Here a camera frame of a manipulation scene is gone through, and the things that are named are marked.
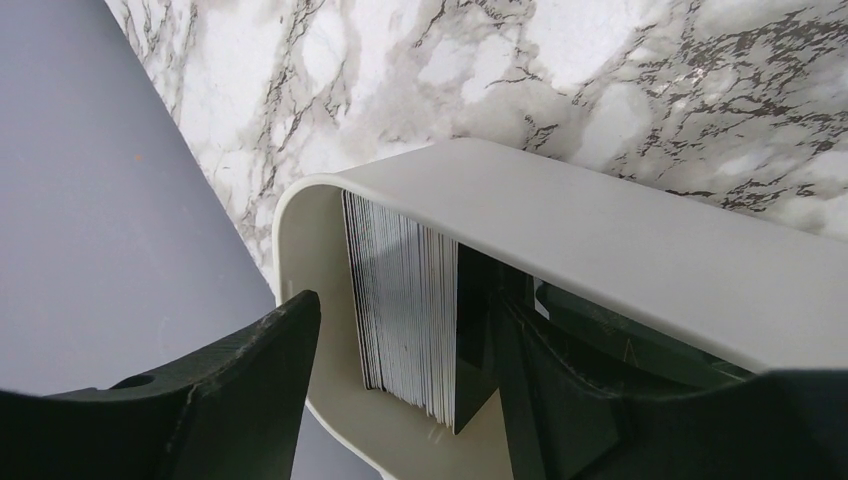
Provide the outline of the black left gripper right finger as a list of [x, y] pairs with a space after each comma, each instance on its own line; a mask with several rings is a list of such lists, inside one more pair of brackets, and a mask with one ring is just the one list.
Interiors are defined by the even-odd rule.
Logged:
[[847, 374], [777, 370], [698, 390], [493, 299], [494, 362], [517, 479], [843, 479]]

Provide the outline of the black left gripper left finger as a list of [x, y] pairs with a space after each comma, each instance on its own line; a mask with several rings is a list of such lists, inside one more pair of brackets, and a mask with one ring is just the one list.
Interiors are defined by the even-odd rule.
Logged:
[[5, 479], [287, 479], [321, 306], [260, 320], [108, 389], [1, 395]]

